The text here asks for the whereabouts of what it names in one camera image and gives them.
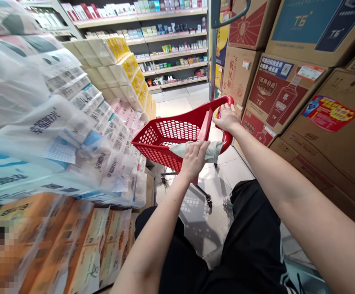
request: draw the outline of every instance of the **leg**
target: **leg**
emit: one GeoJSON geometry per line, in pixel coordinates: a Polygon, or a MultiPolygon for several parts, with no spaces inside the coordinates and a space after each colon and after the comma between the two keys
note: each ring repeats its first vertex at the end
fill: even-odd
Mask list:
{"type": "Polygon", "coordinates": [[[221,271],[252,291],[297,293],[284,263],[280,219],[258,181],[238,183],[231,202],[235,220],[224,243],[221,271]]]}
{"type": "MultiPolygon", "coordinates": [[[[138,237],[156,207],[145,209],[135,222],[138,237]]],[[[205,281],[208,268],[184,236],[184,224],[178,218],[160,280],[160,294],[198,293],[205,281]]]]}

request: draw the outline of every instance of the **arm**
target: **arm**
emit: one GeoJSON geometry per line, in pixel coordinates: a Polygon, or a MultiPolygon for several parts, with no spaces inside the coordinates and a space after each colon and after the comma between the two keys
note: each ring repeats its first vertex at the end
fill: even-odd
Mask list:
{"type": "Polygon", "coordinates": [[[158,293],[180,206],[190,183],[204,166],[209,144],[210,141],[198,141],[187,145],[182,169],[131,248],[112,288],[113,294],[158,293]]]}
{"type": "Polygon", "coordinates": [[[289,163],[265,147],[225,105],[214,123],[241,147],[272,207],[335,293],[355,293],[355,223],[289,163]]]}

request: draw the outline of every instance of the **person's left arm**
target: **person's left arm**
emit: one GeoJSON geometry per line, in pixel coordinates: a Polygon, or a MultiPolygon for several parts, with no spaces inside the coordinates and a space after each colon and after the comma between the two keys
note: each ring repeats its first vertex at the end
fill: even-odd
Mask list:
{"type": "Polygon", "coordinates": [[[210,141],[197,141],[187,145],[180,173],[139,234],[111,293],[158,293],[162,267],[175,231],[180,206],[190,183],[205,164],[204,155],[209,144],[210,141]]]}

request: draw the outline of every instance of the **price tag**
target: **price tag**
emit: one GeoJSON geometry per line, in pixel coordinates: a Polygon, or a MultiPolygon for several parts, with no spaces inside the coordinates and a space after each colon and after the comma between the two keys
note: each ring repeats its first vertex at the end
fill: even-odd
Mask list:
{"type": "Polygon", "coordinates": [[[299,72],[297,73],[297,76],[300,76],[302,78],[306,78],[311,80],[312,82],[315,82],[315,80],[320,77],[320,75],[324,72],[324,69],[321,69],[320,67],[316,67],[313,65],[303,65],[299,72]]]}

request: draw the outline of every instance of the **person's right hand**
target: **person's right hand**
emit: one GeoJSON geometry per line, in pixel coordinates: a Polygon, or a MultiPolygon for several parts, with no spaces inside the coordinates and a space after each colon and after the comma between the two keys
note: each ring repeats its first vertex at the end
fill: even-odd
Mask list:
{"type": "Polygon", "coordinates": [[[227,103],[221,105],[220,119],[213,117],[213,122],[224,131],[231,133],[234,129],[240,126],[240,117],[235,112],[235,106],[229,106],[227,103]]]}

